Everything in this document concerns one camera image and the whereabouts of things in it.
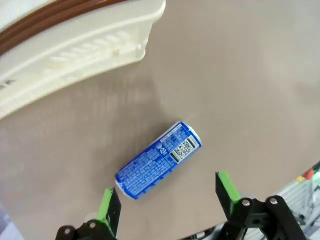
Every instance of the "white container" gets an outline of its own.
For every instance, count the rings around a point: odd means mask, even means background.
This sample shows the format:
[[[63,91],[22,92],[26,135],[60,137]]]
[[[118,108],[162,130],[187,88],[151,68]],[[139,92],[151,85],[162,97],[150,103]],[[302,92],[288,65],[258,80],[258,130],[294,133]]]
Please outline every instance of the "white container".
[[[6,52],[0,57],[0,119],[68,85],[141,60],[165,6],[166,0],[113,4],[51,27]]]

